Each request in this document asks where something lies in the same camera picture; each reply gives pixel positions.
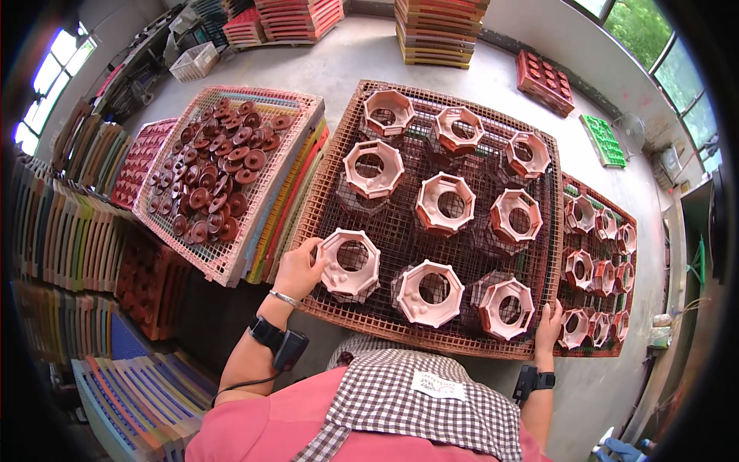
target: white plastic crate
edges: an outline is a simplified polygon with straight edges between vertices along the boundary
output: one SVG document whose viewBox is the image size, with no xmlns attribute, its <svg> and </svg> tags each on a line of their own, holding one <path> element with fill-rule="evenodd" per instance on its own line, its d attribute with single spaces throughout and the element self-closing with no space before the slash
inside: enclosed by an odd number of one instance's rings
<svg viewBox="0 0 739 462">
<path fill-rule="evenodd" d="M 169 72 L 180 82 L 197 80 L 208 75 L 208 72 L 211 71 L 219 59 L 216 47 L 213 46 L 212 41 L 209 41 L 207 44 L 198 45 L 185 51 L 172 64 Z"/>
</svg>

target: wire mesh rack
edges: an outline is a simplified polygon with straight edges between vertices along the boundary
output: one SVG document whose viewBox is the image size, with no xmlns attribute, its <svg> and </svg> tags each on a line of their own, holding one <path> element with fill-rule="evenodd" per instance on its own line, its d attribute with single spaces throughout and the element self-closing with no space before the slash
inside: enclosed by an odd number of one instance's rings
<svg viewBox="0 0 739 462">
<path fill-rule="evenodd" d="M 379 138 L 364 121 L 363 102 L 374 91 L 382 89 L 395 89 L 410 98 L 416 116 L 404 135 L 382 138 L 400 150 L 405 167 L 400 184 L 390 198 L 366 200 L 346 188 L 341 160 L 358 141 Z M 433 135 L 432 125 L 434 116 L 446 106 L 466 106 L 482 118 L 487 133 L 474 154 L 454 159 L 439 154 L 442 150 Z M 464 126 L 453 128 L 463 132 L 466 129 L 468 127 Z M 524 248 L 502 244 L 491 232 L 486 234 L 486 230 L 489 231 L 490 207 L 505 188 L 504 182 L 498 180 L 503 174 L 503 149 L 516 131 L 537 133 L 546 142 L 552 159 L 546 173 L 526 187 L 539 203 L 543 224 L 536 240 Z M 421 181 L 440 171 L 463 177 L 476 195 L 474 219 L 450 238 L 425 232 L 415 213 Z M 458 202 L 453 200 L 446 209 L 442 207 L 442 213 L 449 216 L 460 213 Z M 512 217 L 512 220 L 528 218 Z M 336 228 L 364 230 L 381 251 L 379 283 L 369 295 L 338 297 L 329 293 L 325 286 L 318 285 L 300 309 L 333 324 L 431 350 L 529 359 L 534 352 L 534 332 L 540 310 L 537 309 L 525 334 L 510 342 L 501 342 L 482 331 L 477 306 L 470 303 L 471 287 L 491 273 L 502 275 L 500 280 L 515 276 L 531 289 L 537 308 L 546 302 L 554 302 L 559 283 L 562 222 L 562 177 L 553 137 L 500 112 L 459 98 L 409 86 L 362 80 L 314 177 L 292 248 L 308 237 L 325 238 Z M 363 254 L 351 247 L 340 254 L 343 256 L 338 256 L 339 264 L 346 265 L 345 268 L 361 265 L 364 261 Z M 460 315 L 438 329 L 408 322 L 396 308 L 392 293 L 398 285 L 398 277 L 425 259 L 451 265 L 467 287 Z M 429 280 L 427 284 L 421 284 L 421 295 L 432 299 L 444 297 L 449 293 L 448 285 L 443 278 Z M 515 303 L 511 303 L 510 309 L 516 309 Z"/>
<path fill-rule="evenodd" d="M 593 207 L 596 210 L 600 210 L 604 207 L 610 208 L 613 211 L 613 216 L 616 218 L 618 226 L 629 223 L 634 227 L 634 230 L 636 230 L 636 220 L 634 220 L 633 217 L 610 200 L 595 192 L 589 186 L 586 186 L 581 181 L 572 178 L 566 173 L 562 173 L 562 184 L 564 185 L 563 196 L 565 200 L 582 194 L 590 201 L 591 204 L 593 204 Z M 590 254 L 590 258 L 593 259 L 593 264 L 603 259 L 610 260 L 613 263 L 613 266 L 618 266 L 622 262 L 631 262 L 636 271 L 635 251 L 631 255 L 621 255 L 616 248 L 615 241 L 601 241 L 596 237 L 595 231 L 591 231 L 588 234 L 571 233 L 564 235 L 562 242 L 562 260 L 564 260 L 567 255 L 578 249 L 588 252 Z M 623 310 L 626 310 L 631 314 L 633 298 L 633 289 L 626 294 L 612 293 L 608 297 L 599 297 L 593 292 L 576 291 L 565 280 L 560 282 L 559 290 L 557 291 L 557 299 L 560 300 L 562 307 L 565 310 L 583 308 L 588 316 L 591 316 L 592 313 L 595 312 L 615 315 L 619 311 Z M 555 344 L 554 355 L 585 358 L 611 358 L 617 357 L 621 354 L 622 346 L 622 343 L 614 340 L 613 328 L 611 328 L 608 339 L 600 348 L 594 347 L 592 338 L 588 336 L 582 342 L 581 346 L 572 350 L 568 350 L 561 347 L 559 344 Z"/>
<path fill-rule="evenodd" d="M 204 110 L 212 108 L 224 97 L 231 101 L 231 109 L 246 101 L 253 101 L 263 122 L 268 122 L 277 115 L 289 115 L 293 119 L 293 124 L 285 130 L 279 148 L 269 155 L 267 163 L 259 172 L 259 179 L 249 188 L 242 190 L 248 199 L 248 205 L 247 211 L 237 219 L 239 231 L 236 238 L 230 242 L 189 245 L 182 237 L 176 237 L 172 231 L 174 214 L 163 216 L 147 212 L 153 197 L 149 178 L 163 168 L 164 160 L 170 156 L 175 141 L 180 139 L 180 133 L 188 122 L 200 116 Z M 261 233 L 259 221 L 268 207 L 270 197 L 280 186 L 279 178 L 287 173 L 305 137 L 315 128 L 323 112 L 323 98 L 312 95 L 246 86 L 207 86 L 189 104 L 159 149 L 134 203 L 134 214 L 165 244 L 200 269 L 206 279 L 235 287 L 247 263 L 245 253 L 254 244 L 252 238 L 254 234 L 258 238 Z"/>
</svg>

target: green mold tray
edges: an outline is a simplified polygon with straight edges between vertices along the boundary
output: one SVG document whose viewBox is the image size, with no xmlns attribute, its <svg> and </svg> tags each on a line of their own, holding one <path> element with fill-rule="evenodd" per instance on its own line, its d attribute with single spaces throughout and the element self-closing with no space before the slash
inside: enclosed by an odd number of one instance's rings
<svg viewBox="0 0 739 462">
<path fill-rule="evenodd" d="M 626 166 L 624 152 L 619 147 L 617 139 L 613 136 L 608 122 L 585 114 L 580 115 L 580 120 L 585 125 L 585 128 L 588 129 L 588 136 L 593 143 L 593 147 L 598 152 L 601 164 L 604 167 L 624 168 Z"/>
</svg>

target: black cable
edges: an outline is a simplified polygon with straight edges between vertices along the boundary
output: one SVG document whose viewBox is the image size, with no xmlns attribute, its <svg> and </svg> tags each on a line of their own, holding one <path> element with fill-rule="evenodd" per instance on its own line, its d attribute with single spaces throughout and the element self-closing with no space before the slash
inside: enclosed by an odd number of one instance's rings
<svg viewBox="0 0 739 462">
<path fill-rule="evenodd" d="M 216 398 L 218 398 L 218 395 L 220 395 L 221 393 L 223 393 L 223 392 L 227 392 L 227 391 L 229 391 L 229 390 L 233 390 L 234 388 L 239 388 L 239 387 L 248 387 L 249 385 L 259 385 L 259 384 L 263 384 L 263 383 L 265 383 L 265 382 L 268 382 L 268 381 L 272 381 L 272 380 L 274 380 L 275 378 L 278 378 L 278 377 L 280 376 L 280 374 L 282 374 L 282 371 L 279 371 L 279 372 L 278 372 L 277 374 L 275 374 L 274 376 L 271 376 L 271 377 L 269 377 L 269 378 L 263 378 L 262 380 L 251 380 L 251 381 L 243 381 L 243 382 L 239 382 L 238 384 L 233 384 L 233 385 L 231 385 L 231 386 L 229 386 L 229 387 L 226 387 L 226 388 L 224 388 L 223 390 L 220 390 L 220 391 L 219 391 L 218 393 L 216 393 L 216 395 L 215 395 L 215 396 L 213 397 L 213 401 L 211 401 L 211 409 L 212 409 L 212 408 L 214 408 L 214 407 L 216 406 Z"/>
</svg>

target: window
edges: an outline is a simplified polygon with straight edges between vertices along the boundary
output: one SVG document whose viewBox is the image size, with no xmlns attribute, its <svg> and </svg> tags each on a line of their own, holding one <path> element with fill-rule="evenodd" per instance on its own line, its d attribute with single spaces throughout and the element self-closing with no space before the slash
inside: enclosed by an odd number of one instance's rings
<svg viewBox="0 0 739 462">
<path fill-rule="evenodd" d="M 705 144 L 716 134 L 716 119 L 698 71 L 682 41 L 654 0 L 564 0 L 611 34 L 648 69 L 662 88 L 698 151 L 706 171 L 721 163 L 708 156 Z"/>
<path fill-rule="evenodd" d="M 21 149 L 26 154 L 34 155 L 36 152 L 38 139 L 59 95 L 97 46 L 90 37 L 86 37 L 87 30 L 82 23 L 79 24 L 77 32 L 79 37 L 76 38 L 64 30 L 59 30 L 49 54 L 33 79 L 37 101 L 28 108 L 26 116 L 17 125 L 14 136 L 16 143 L 21 144 Z M 85 38 L 86 40 L 78 46 L 78 42 Z"/>
</svg>

